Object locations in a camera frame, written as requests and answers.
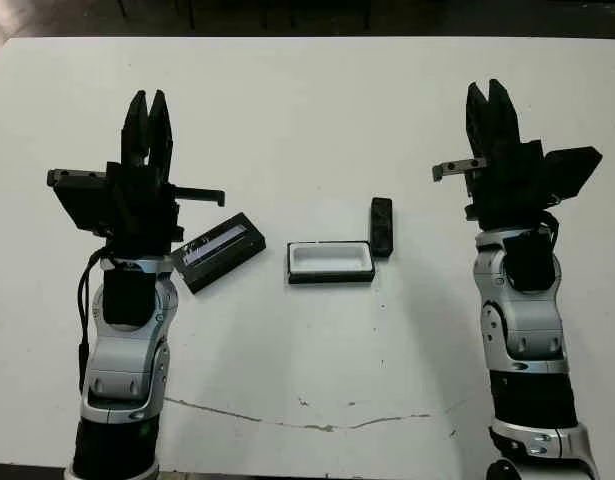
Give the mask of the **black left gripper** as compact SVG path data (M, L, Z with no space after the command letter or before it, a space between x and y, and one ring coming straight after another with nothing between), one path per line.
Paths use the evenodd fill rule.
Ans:
M148 154L149 165L144 165ZM166 256L183 239L180 200L225 205L222 190L179 187L169 170L173 136L165 94L158 89L149 117L146 92L132 98L121 130L121 164L103 171L51 169L47 186L79 230L104 238L118 256Z

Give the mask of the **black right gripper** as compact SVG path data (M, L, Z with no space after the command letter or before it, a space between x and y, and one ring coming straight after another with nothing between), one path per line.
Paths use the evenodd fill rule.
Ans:
M489 81L489 101L475 82L468 86L466 133L473 157L431 168L435 182L464 176L472 200L466 218L483 231L540 224L556 230L557 220L547 209L557 202L557 153L545 153L539 140L521 142L517 112L499 80Z

